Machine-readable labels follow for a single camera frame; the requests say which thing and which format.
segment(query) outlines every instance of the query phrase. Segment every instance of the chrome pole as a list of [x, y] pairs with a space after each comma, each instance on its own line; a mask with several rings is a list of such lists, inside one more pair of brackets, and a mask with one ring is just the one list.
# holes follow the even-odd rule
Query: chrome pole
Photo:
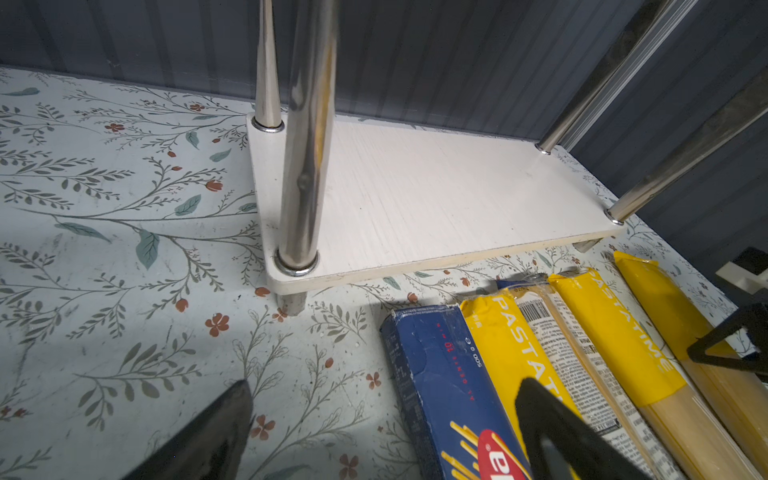
[[277, 84], [275, 22], [272, 0], [260, 0], [259, 45], [256, 58], [256, 113], [251, 123], [259, 130], [278, 132], [285, 128], [280, 118], [280, 87]]
[[623, 224], [629, 216], [767, 111], [768, 67], [765, 67], [640, 183], [622, 195], [605, 214], [615, 223]]
[[317, 265], [336, 90], [339, 0], [304, 0], [296, 20], [286, 135], [278, 268], [306, 275]]
[[536, 144], [536, 148], [540, 152], [549, 155], [555, 145], [560, 143], [568, 129], [576, 123], [590, 103], [598, 96], [600, 90], [624, 64], [634, 47], [640, 43], [650, 28], [660, 21], [661, 16], [659, 14], [666, 6], [667, 0], [647, 0], [640, 7], [554, 125]]

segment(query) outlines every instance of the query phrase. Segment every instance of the white wooden board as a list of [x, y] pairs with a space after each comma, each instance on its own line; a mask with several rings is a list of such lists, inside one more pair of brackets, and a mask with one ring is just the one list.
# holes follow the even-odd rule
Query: white wooden board
[[293, 278], [274, 263], [286, 131], [258, 131], [251, 116], [266, 273], [280, 295], [602, 238], [620, 228], [584, 180], [532, 142], [336, 117], [320, 262]]

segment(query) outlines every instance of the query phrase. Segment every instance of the floral pattern surface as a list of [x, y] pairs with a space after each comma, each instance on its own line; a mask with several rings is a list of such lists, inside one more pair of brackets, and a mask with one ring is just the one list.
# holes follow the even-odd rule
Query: floral pattern surface
[[121, 478], [242, 378], [254, 419], [238, 478], [419, 478], [378, 334], [392, 308], [593, 266], [663, 344], [613, 264], [623, 250], [659, 260], [713, 323], [735, 309], [632, 217], [588, 253], [310, 292], [289, 317], [263, 273], [252, 108], [0, 68], [0, 479]]

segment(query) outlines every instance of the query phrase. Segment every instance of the blue package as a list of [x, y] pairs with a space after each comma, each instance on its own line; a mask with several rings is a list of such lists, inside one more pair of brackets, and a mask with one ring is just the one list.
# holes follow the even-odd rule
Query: blue package
[[[530, 472], [458, 306], [392, 312], [381, 334], [424, 478], [491, 478], [478, 471], [507, 462]], [[508, 456], [492, 451], [491, 437]], [[498, 478], [528, 477], [512, 470]]]

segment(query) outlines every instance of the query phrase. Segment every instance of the barcode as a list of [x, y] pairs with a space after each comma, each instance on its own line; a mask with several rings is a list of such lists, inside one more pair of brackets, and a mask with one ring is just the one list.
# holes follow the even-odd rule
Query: barcode
[[544, 306], [544, 302], [541, 300], [530, 300], [528, 302], [521, 302], [518, 304], [520, 311], [523, 313], [523, 317], [527, 321], [538, 320], [542, 318], [549, 318], [549, 310]]

